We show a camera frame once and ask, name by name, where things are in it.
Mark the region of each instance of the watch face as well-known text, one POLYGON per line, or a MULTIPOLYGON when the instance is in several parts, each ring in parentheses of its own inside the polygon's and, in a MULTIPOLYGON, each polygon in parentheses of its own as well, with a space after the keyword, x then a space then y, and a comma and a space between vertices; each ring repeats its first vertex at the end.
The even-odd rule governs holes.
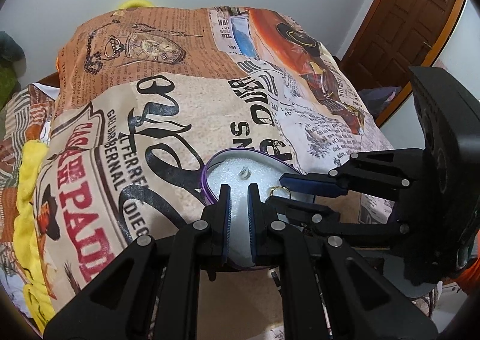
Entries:
POLYGON ((139 60, 177 64, 185 58, 185 51, 168 38, 149 33, 134 33, 127 39, 126 55, 139 60))
POLYGON ((309 35, 295 30, 286 23, 279 23, 277 30, 285 39, 303 47, 312 57, 320 56, 318 42, 309 35))

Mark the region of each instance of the patterned fabric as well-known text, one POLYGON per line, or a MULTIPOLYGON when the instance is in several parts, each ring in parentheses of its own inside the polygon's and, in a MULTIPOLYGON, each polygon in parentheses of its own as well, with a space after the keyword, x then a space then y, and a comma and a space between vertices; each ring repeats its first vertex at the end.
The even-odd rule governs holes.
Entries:
POLYGON ((23 298, 27 283, 13 250, 14 220, 19 168, 23 145, 40 139, 42 129, 51 119, 54 100, 34 85, 15 94, 0 112, 0 283, 20 313, 33 324, 23 298))

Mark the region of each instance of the orange fabric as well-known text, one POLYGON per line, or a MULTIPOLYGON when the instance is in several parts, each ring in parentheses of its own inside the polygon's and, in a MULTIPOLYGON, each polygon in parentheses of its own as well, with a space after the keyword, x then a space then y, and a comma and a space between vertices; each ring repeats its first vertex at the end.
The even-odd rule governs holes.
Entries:
POLYGON ((480 287, 480 244, 478 245, 478 256, 479 259, 477 259, 473 266, 463 271, 460 276, 455 279, 466 294, 470 294, 480 287))

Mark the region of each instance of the black hat illustration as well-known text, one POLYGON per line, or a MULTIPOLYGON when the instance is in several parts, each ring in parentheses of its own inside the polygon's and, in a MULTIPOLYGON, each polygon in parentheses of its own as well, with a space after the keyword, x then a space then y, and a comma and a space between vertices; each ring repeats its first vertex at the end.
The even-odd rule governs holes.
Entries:
POLYGON ((60 228, 57 223, 57 220, 55 219, 55 216, 57 215, 58 206, 57 206, 57 201, 51 195, 50 184, 46 186, 45 191, 43 192, 42 204, 44 203, 48 203, 49 209, 50 209, 49 224, 46 227, 45 233, 52 240, 57 241, 60 238, 60 228))

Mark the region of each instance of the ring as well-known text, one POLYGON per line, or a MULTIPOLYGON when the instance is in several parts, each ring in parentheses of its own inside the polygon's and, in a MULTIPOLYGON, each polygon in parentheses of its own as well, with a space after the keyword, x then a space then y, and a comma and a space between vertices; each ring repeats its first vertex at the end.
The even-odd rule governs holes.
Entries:
POLYGON ((275 190, 286 191, 289 194, 289 199, 292 199, 292 193, 290 192, 290 190, 287 187, 284 187, 284 186, 273 186, 273 187, 271 187, 270 188, 270 193, 268 194, 268 196, 272 196, 273 193, 275 192, 275 190))

